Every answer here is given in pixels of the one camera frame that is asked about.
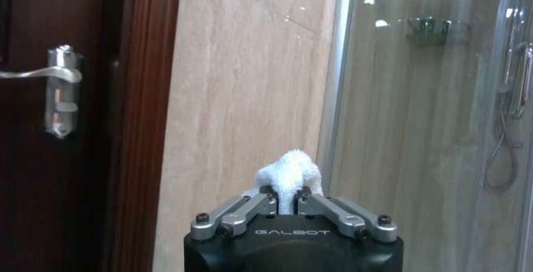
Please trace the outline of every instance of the wooden door frame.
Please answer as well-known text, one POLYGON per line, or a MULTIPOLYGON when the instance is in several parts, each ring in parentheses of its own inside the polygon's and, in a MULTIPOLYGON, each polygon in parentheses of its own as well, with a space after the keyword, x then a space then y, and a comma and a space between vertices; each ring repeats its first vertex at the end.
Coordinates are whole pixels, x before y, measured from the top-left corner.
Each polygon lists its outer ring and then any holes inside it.
POLYGON ((178 0, 124 0, 104 271, 151 271, 176 19, 178 0))

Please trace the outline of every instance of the door handle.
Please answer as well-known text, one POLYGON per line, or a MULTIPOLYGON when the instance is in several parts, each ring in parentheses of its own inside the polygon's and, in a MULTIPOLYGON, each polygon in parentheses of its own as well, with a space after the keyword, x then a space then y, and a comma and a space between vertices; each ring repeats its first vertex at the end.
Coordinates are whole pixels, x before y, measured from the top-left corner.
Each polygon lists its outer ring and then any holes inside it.
POLYGON ((0 71, 0 79, 47 77, 44 126, 56 138, 75 130, 79 111, 79 84, 83 56, 68 45, 48 50, 48 67, 29 72, 0 71))
POLYGON ((520 119, 525 112, 533 71, 533 44, 528 42, 521 45, 521 49, 524 49, 524 62, 521 64, 520 74, 517 75, 517 84, 510 105, 510 115, 514 119, 520 119))

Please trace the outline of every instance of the shower enclosure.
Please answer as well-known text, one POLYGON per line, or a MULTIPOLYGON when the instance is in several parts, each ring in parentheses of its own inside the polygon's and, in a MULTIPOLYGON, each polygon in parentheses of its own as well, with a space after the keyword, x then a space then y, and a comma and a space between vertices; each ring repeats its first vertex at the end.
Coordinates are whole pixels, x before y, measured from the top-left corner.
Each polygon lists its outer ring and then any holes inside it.
POLYGON ((532 2, 338 0, 318 162, 407 272, 533 271, 532 2))

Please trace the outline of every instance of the white cloth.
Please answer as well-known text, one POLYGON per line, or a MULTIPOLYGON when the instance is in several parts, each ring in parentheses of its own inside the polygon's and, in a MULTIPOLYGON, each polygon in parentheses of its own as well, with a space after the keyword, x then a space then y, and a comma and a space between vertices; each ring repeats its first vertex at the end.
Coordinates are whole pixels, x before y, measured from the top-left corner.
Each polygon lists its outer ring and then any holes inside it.
POLYGON ((258 171, 254 189, 243 193, 254 197, 259 187, 270 185, 278 193, 281 215, 293 214, 293 198, 297 191, 307 186, 313 194, 322 193, 322 176, 311 158, 301 150, 291 150, 281 159, 258 171))

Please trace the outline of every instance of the shower hose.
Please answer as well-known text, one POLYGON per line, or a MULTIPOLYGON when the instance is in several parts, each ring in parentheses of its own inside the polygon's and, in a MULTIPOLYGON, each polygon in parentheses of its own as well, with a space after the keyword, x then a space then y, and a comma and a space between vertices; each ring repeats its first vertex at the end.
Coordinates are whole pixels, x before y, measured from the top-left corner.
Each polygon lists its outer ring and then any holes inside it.
POLYGON ((517 180, 517 175, 518 175, 517 153, 514 151, 512 137, 510 137, 509 128, 508 128, 508 114, 505 113, 505 100, 506 100, 505 96, 506 96, 506 94, 502 94, 501 102, 500 102, 500 118, 498 119, 500 119, 500 125, 501 125, 501 133, 498 136, 498 143, 496 144, 494 149, 492 150, 489 159, 486 161, 486 168, 485 168, 485 173, 484 173, 484 188, 492 192, 506 191, 506 189, 509 189, 509 187, 513 185, 514 181, 517 180), (489 169, 492 167, 494 158, 498 155, 502 145, 506 145, 508 150, 509 150, 509 155, 510 155, 510 176, 504 183, 493 184, 489 181, 489 169))

